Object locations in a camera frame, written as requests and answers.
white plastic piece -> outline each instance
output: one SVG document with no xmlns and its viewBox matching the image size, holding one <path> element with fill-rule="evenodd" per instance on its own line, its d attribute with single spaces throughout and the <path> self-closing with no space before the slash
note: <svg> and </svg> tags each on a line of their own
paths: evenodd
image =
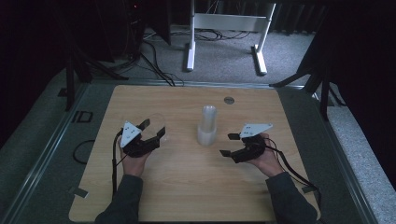
<svg viewBox="0 0 396 224">
<path fill-rule="evenodd" d="M 267 74 L 267 67 L 265 66 L 264 56 L 262 56 L 262 50 L 259 50 L 258 45 L 254 45 L 257 63 L 259 65 L 260 74 Z"/>
<path fill-rule="evenodd" d="M 267 131 L 268 129 L 272 128 L 274 125 L 272 123 L 259 123 L 259 124 L 251 124 L 251 123 L 246 123 L 244 128 L 242 129 L 242 132 L 239 134 L 239 137 L 244 138 L 244 137 L 252 137 L 256 134 L 263 133 Z"/>
<path fill-rule="evenodd" d="M 124 128 L 122 131 L 122 138 L 121 138 L 121 147 L 125 147 L 130 143 L 132 140 L 134 140 L 135 137 L 137 137 L 140 133 L 142 133 L 142 130 L 136 128 L 131 122 L 128 120 L 125 121 Z"/>
<path fill-rule="evenodd" d="M 192 41 L 191 47 L 189 48 L 189 58 L 187 59 L 187 70 L 189 72 L 194 70 L 194 60 L 195 60 L 195 41 Z"/>
</svg>

white stand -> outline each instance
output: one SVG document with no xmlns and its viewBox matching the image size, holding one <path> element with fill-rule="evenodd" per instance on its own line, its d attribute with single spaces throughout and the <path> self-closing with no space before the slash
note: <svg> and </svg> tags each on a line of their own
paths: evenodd
<svg viewBox="0 0 396 224">
<path fill-rule="evenodd" d="M 194 69 L 195 29 L 237 30 L 262 33 L 259 44 L 254 46 L 254 55 L 257 58 L 260 73 L 262 75 L 267 74 L 264 57 L 262 55 L 262 47 L 267 37 L 275 6 L 276 4 L 270 4 L 266 17 L 202 14 L 195 13 L 195 0 L 191 0 L 191 42 L 189 47 L 189 58 L 187 60 L 187 70 L 192 71 Z"/>
</svg>

gray sleeve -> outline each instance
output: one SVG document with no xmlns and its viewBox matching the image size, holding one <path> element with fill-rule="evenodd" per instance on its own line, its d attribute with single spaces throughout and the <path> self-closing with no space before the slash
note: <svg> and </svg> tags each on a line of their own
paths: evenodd
<svg viewBox="0 0 396 224">
<path fill-rule="evenodd" d="M 316 223 L 317 210 L 297 190 L 289 173 L 270 177 L 265 182 L 278 224 Z"/>
<path fill-rule="evenodd" d="M 111 204 L 96 217 L 95 223 L 138 223 L 142 188 L 140 177 L 124 175 Z"/>
</svg>

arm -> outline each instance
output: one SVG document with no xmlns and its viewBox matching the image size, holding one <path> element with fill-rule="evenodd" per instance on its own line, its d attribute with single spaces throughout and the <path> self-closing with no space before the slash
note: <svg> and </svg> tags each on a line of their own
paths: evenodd
<svg viewBox="0 0 396 224">
<path fill-rule="evenodd" d="M 269 135 L 262 133 L 262 137 L 268 139 Z M 266 183 L 271 194 L 277 223 L 316 222 L 318 216 L 316 209 L 297 190 L 289 174 L 283 171 L 273 150 L 267 148 L 259 158 L 248 162 L 269 177 Z"/>
<path fill-rule="evenodd" d="M 139 201 L 143 180 L 135 175 L 124 175 L 117 193 L 108 208 L 95 223 L 138 223 Z"/>
<path fill-rule="evenodd" d="M 140 196 L 142 194 L 143 174 L 149 154 L 140 158 L 125 156 L 120 147 L 124 176 L 117 193 L 107 209 L 96 217 L 95 223 L 138 223 Z"/>
</svg>

tabletop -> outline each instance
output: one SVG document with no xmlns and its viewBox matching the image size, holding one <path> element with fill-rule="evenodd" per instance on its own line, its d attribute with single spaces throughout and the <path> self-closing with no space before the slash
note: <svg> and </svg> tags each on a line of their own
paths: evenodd
<svg viewBox="0 0 396 224">
<path fill-rule="evenodd" d="M 197 142 L 197 125 L 204 105 L 218 110 L 216 141 L 210 147 Z M 277 91 L 264 89 L 118 86 L 107 107 L 92 154 L 69 217 L 93 221 L 111 202 L 112 144 L 125 120 L 140 124 L 146 118 L 164 118 L 166 135 L 148 157 L 140 221 L 269 221 L 275 220 L 267 178 L 248 163 L 235 164 L 219 151 L 243 148 L 228 133 L 239 133 L 245 123 L 272 123 L 267 131 L 291 166 L 306 178 L 299 151 Z M 118 167 L 118 181 L 122 167 Z M 295 182 L 301 190 L 301 184 Z M 313 193 L 304 194 L 317 210 Z"/>
</svg>

